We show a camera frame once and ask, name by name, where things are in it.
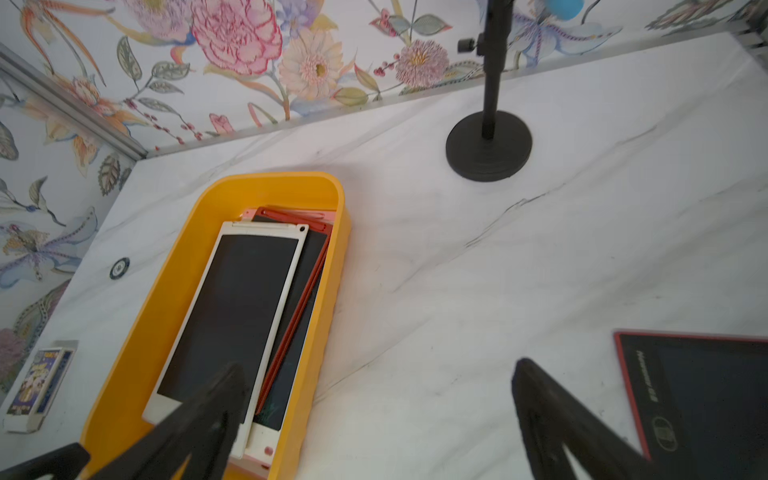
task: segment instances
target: blue ball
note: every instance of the blue ball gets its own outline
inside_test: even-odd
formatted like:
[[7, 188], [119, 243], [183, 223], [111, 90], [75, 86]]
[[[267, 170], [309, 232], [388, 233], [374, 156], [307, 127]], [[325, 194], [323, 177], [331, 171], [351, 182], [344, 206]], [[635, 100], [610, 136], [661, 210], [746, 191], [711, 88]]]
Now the blue ball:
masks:
[[561, 20], [575, 18], [584, 7], [584, 0], [545, 0], [547, 10]]

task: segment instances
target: wall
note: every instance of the wall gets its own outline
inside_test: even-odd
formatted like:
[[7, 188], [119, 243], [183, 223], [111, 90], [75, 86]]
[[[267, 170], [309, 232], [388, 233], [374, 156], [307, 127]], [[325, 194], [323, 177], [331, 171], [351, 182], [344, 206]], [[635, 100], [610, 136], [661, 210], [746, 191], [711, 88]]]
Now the wall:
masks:
[[[487, 0], [3, 0], [0, 41], [148, 150], [479, 74]], [[516, 2], [509, 68], [744, 16], [748, 0]]]
[[0, 80], [1, 402], [133, 162]]

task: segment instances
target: black stand base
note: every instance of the black stand base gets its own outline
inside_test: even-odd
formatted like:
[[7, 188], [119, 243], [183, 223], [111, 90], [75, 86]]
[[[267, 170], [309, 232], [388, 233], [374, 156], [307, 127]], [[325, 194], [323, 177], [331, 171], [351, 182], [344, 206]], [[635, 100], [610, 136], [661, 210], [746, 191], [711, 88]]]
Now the black stand base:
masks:
[[496, 112], [493, 140], [481, 135], [482, 112], [458, 122], [445, 141], [448, 164], [459, 175], [478, 182], [495, 182], [516, 174], [531, 155], [531, 131], [522, 120]]

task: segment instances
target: marble table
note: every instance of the marble table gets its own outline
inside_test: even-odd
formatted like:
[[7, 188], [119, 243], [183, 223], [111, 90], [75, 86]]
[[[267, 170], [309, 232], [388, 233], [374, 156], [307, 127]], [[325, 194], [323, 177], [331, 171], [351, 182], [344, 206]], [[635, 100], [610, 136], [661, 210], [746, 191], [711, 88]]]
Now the marble table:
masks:
[[[40, 345], [80, 346], [40, 432], [77, 441], [200, 193], [322, 170], [353, 231], [297, 478], [530, 478], [510, 393], [542, 365], [639, 447], [611, 331], [768, 335], [768, 76], [728, 34], [502, 84], [531, 160], [478, 184], [445, 137], [482, 88], [140, 162]], [[118, 281], [112, 263], [131, 258]]]

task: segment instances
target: microphone stand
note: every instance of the microphone stand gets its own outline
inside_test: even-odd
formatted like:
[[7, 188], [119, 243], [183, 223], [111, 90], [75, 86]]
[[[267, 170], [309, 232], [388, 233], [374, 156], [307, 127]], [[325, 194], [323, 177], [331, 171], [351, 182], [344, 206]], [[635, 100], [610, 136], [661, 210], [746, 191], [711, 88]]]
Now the microphone stand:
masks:
[[498, 89], [507, 59], [513, 0], [489, 0], [485, 31], [458, 42], [458, 51], [475, 50], [484, 57], [483, 111], [458, 122], [445, 141], [451, 168], [469, 180], [494, 182], [517, 173], [531, 154], [531, 132], [520, 118], [497, 111]]

